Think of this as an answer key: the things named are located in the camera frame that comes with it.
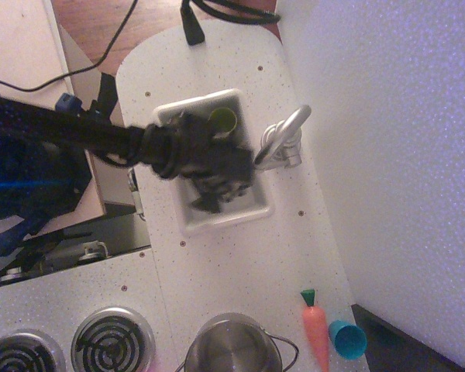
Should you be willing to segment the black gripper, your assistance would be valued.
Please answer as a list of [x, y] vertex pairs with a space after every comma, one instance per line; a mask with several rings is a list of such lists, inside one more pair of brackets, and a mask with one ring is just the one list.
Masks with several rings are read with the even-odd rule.
[[198, 197], [191, 207], [200, 212], [221, 212], [216, 194], [230, 203], [253, 185], [253, 151], [231, 139], [217, 139], [206, 121], [190, 112], [171, 116], [162, 129], [167, 135], [164, 162], [154, 167], [163, 179], [182, 177], [193, 183]]

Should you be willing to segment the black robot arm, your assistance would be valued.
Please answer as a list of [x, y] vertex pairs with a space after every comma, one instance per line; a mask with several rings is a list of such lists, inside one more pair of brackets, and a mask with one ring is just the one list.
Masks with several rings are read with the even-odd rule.
[[81, 148], [113, 167], [145, 164], [163, 180], [191, 179], [210, 213], [254, 183], [253, 151], [218, 138], [205, 119], [186, 111], [162, 125], [122, 128], [0, 95], [0, 134]]

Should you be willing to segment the black and blue robot base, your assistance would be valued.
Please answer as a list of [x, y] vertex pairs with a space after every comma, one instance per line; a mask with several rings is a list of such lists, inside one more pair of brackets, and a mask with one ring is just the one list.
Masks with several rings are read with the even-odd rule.
[[0, 135], [0, 220], [22, 218], [0, 233], [0, 257], [50, 220], [73, 212], [90, 181], [83, 150]]

